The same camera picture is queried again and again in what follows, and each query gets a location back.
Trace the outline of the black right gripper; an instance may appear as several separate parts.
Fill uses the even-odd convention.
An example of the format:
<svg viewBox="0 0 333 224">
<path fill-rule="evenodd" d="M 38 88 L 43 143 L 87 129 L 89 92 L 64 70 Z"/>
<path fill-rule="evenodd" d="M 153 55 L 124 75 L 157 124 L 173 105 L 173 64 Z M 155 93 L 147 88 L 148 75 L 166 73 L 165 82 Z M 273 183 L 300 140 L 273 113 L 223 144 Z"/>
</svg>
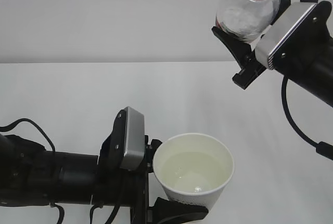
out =
<svg viewBox="0 0 333 224">
<path fill-rule="evenodd" d="M 300 0 L 299 2 L 314 2 L 318 3 L 318 0 Z M 279 17 L 287 10 L 291 5 L 291 0 L 280 0 L 277 14 L 271 24 L 266 28 L 269 28 L 279 19 Z M 241 70 L 239 73 L 233 76 L 233 81 L 242 89 L 246 89 L 257 77 L 259 77 L 265 70 L 269 70 L 261 65 L 255 57 L 255 48 L 247 43 L 244 43 L 236 38 L 225 33 L 220 28 L 214 26 L 212 29 L 213 34 L 224 44 L 224 46 L 232 54 Z M 309 63 L 304 59 L 299 59 L 299 55 L 302 50 L 307 47 L 301 47 L 300 51 L 291 50 L 285 55 L 274 59 L 274 70 L 287 76 L 291 80 L 297 80 L 301 77 L 301 74 L 307 69 Z"/>
</svg>

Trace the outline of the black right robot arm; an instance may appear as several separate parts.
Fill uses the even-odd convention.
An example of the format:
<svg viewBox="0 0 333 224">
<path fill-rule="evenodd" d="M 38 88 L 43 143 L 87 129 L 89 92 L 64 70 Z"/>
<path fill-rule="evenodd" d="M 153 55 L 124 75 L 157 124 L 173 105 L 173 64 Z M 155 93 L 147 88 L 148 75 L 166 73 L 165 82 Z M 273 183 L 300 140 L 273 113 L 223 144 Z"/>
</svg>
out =
<svg viewBox="0 0 333 224">
<path fill-rule="evenodd" d="M 212 32 L 240 66 L 232 78 L 240 88 L 246 89 L 265 70 L 275 70 L 331 106 L 331 12 L 329 1 L 280 0 L 277 16 L 255 48 L 219 27 Z"/>
</svg>

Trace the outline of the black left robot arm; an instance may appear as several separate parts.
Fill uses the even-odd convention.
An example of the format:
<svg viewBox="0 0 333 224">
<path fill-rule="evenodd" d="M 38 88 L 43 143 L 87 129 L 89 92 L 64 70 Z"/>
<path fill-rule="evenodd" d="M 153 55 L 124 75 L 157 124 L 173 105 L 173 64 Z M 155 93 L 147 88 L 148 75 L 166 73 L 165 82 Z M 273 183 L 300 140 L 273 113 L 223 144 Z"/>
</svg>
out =
<svg viewBox="0 0 333 224">
<path fill-rule="evenodd" d="M 148 143 L 139 167 L 121 168 L 119 138 L 107 138 L 99 155 L 47 151 L 16 135 L 1 136 L 1 206 L 52 206 L 63 203 L 130 209 L 131 223 L 187 223 L 208 214 L 204 206 L 157 198 L 149 204 L 148 175 L 160 141 Z"/>
</svg>

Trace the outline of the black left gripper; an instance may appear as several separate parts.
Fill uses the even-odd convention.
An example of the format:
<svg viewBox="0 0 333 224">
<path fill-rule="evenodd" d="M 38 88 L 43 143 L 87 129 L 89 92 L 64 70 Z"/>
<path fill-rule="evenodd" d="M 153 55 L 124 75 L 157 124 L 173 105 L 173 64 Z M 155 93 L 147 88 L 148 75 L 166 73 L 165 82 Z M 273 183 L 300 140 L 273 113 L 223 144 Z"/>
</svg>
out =
<svg viewBox="0 0 333 224">
<path fill-rule="evenodd" d="M 108 171 L 97 167 L 96 191 L 92 196 L 92 207 L 89 211 L 89 222 L 93 222 L 94 211 L 104 206 L 113 209 L 105 223 L 114 223 L 120 210 L 125 206 L 130 208 L 130 223 L 188 223 L 203 220 L 209 210 L 204 206 L 189 205 L 176 201 L 168 201 L 160 197 L 152 207 L 149 207 L 148 175 L 153 173 L 153 158 L 162 145 L 158 139 L 149 142 L 145 136 L 145 155 L 135 171 L 115 169 Z"/>
</svg>

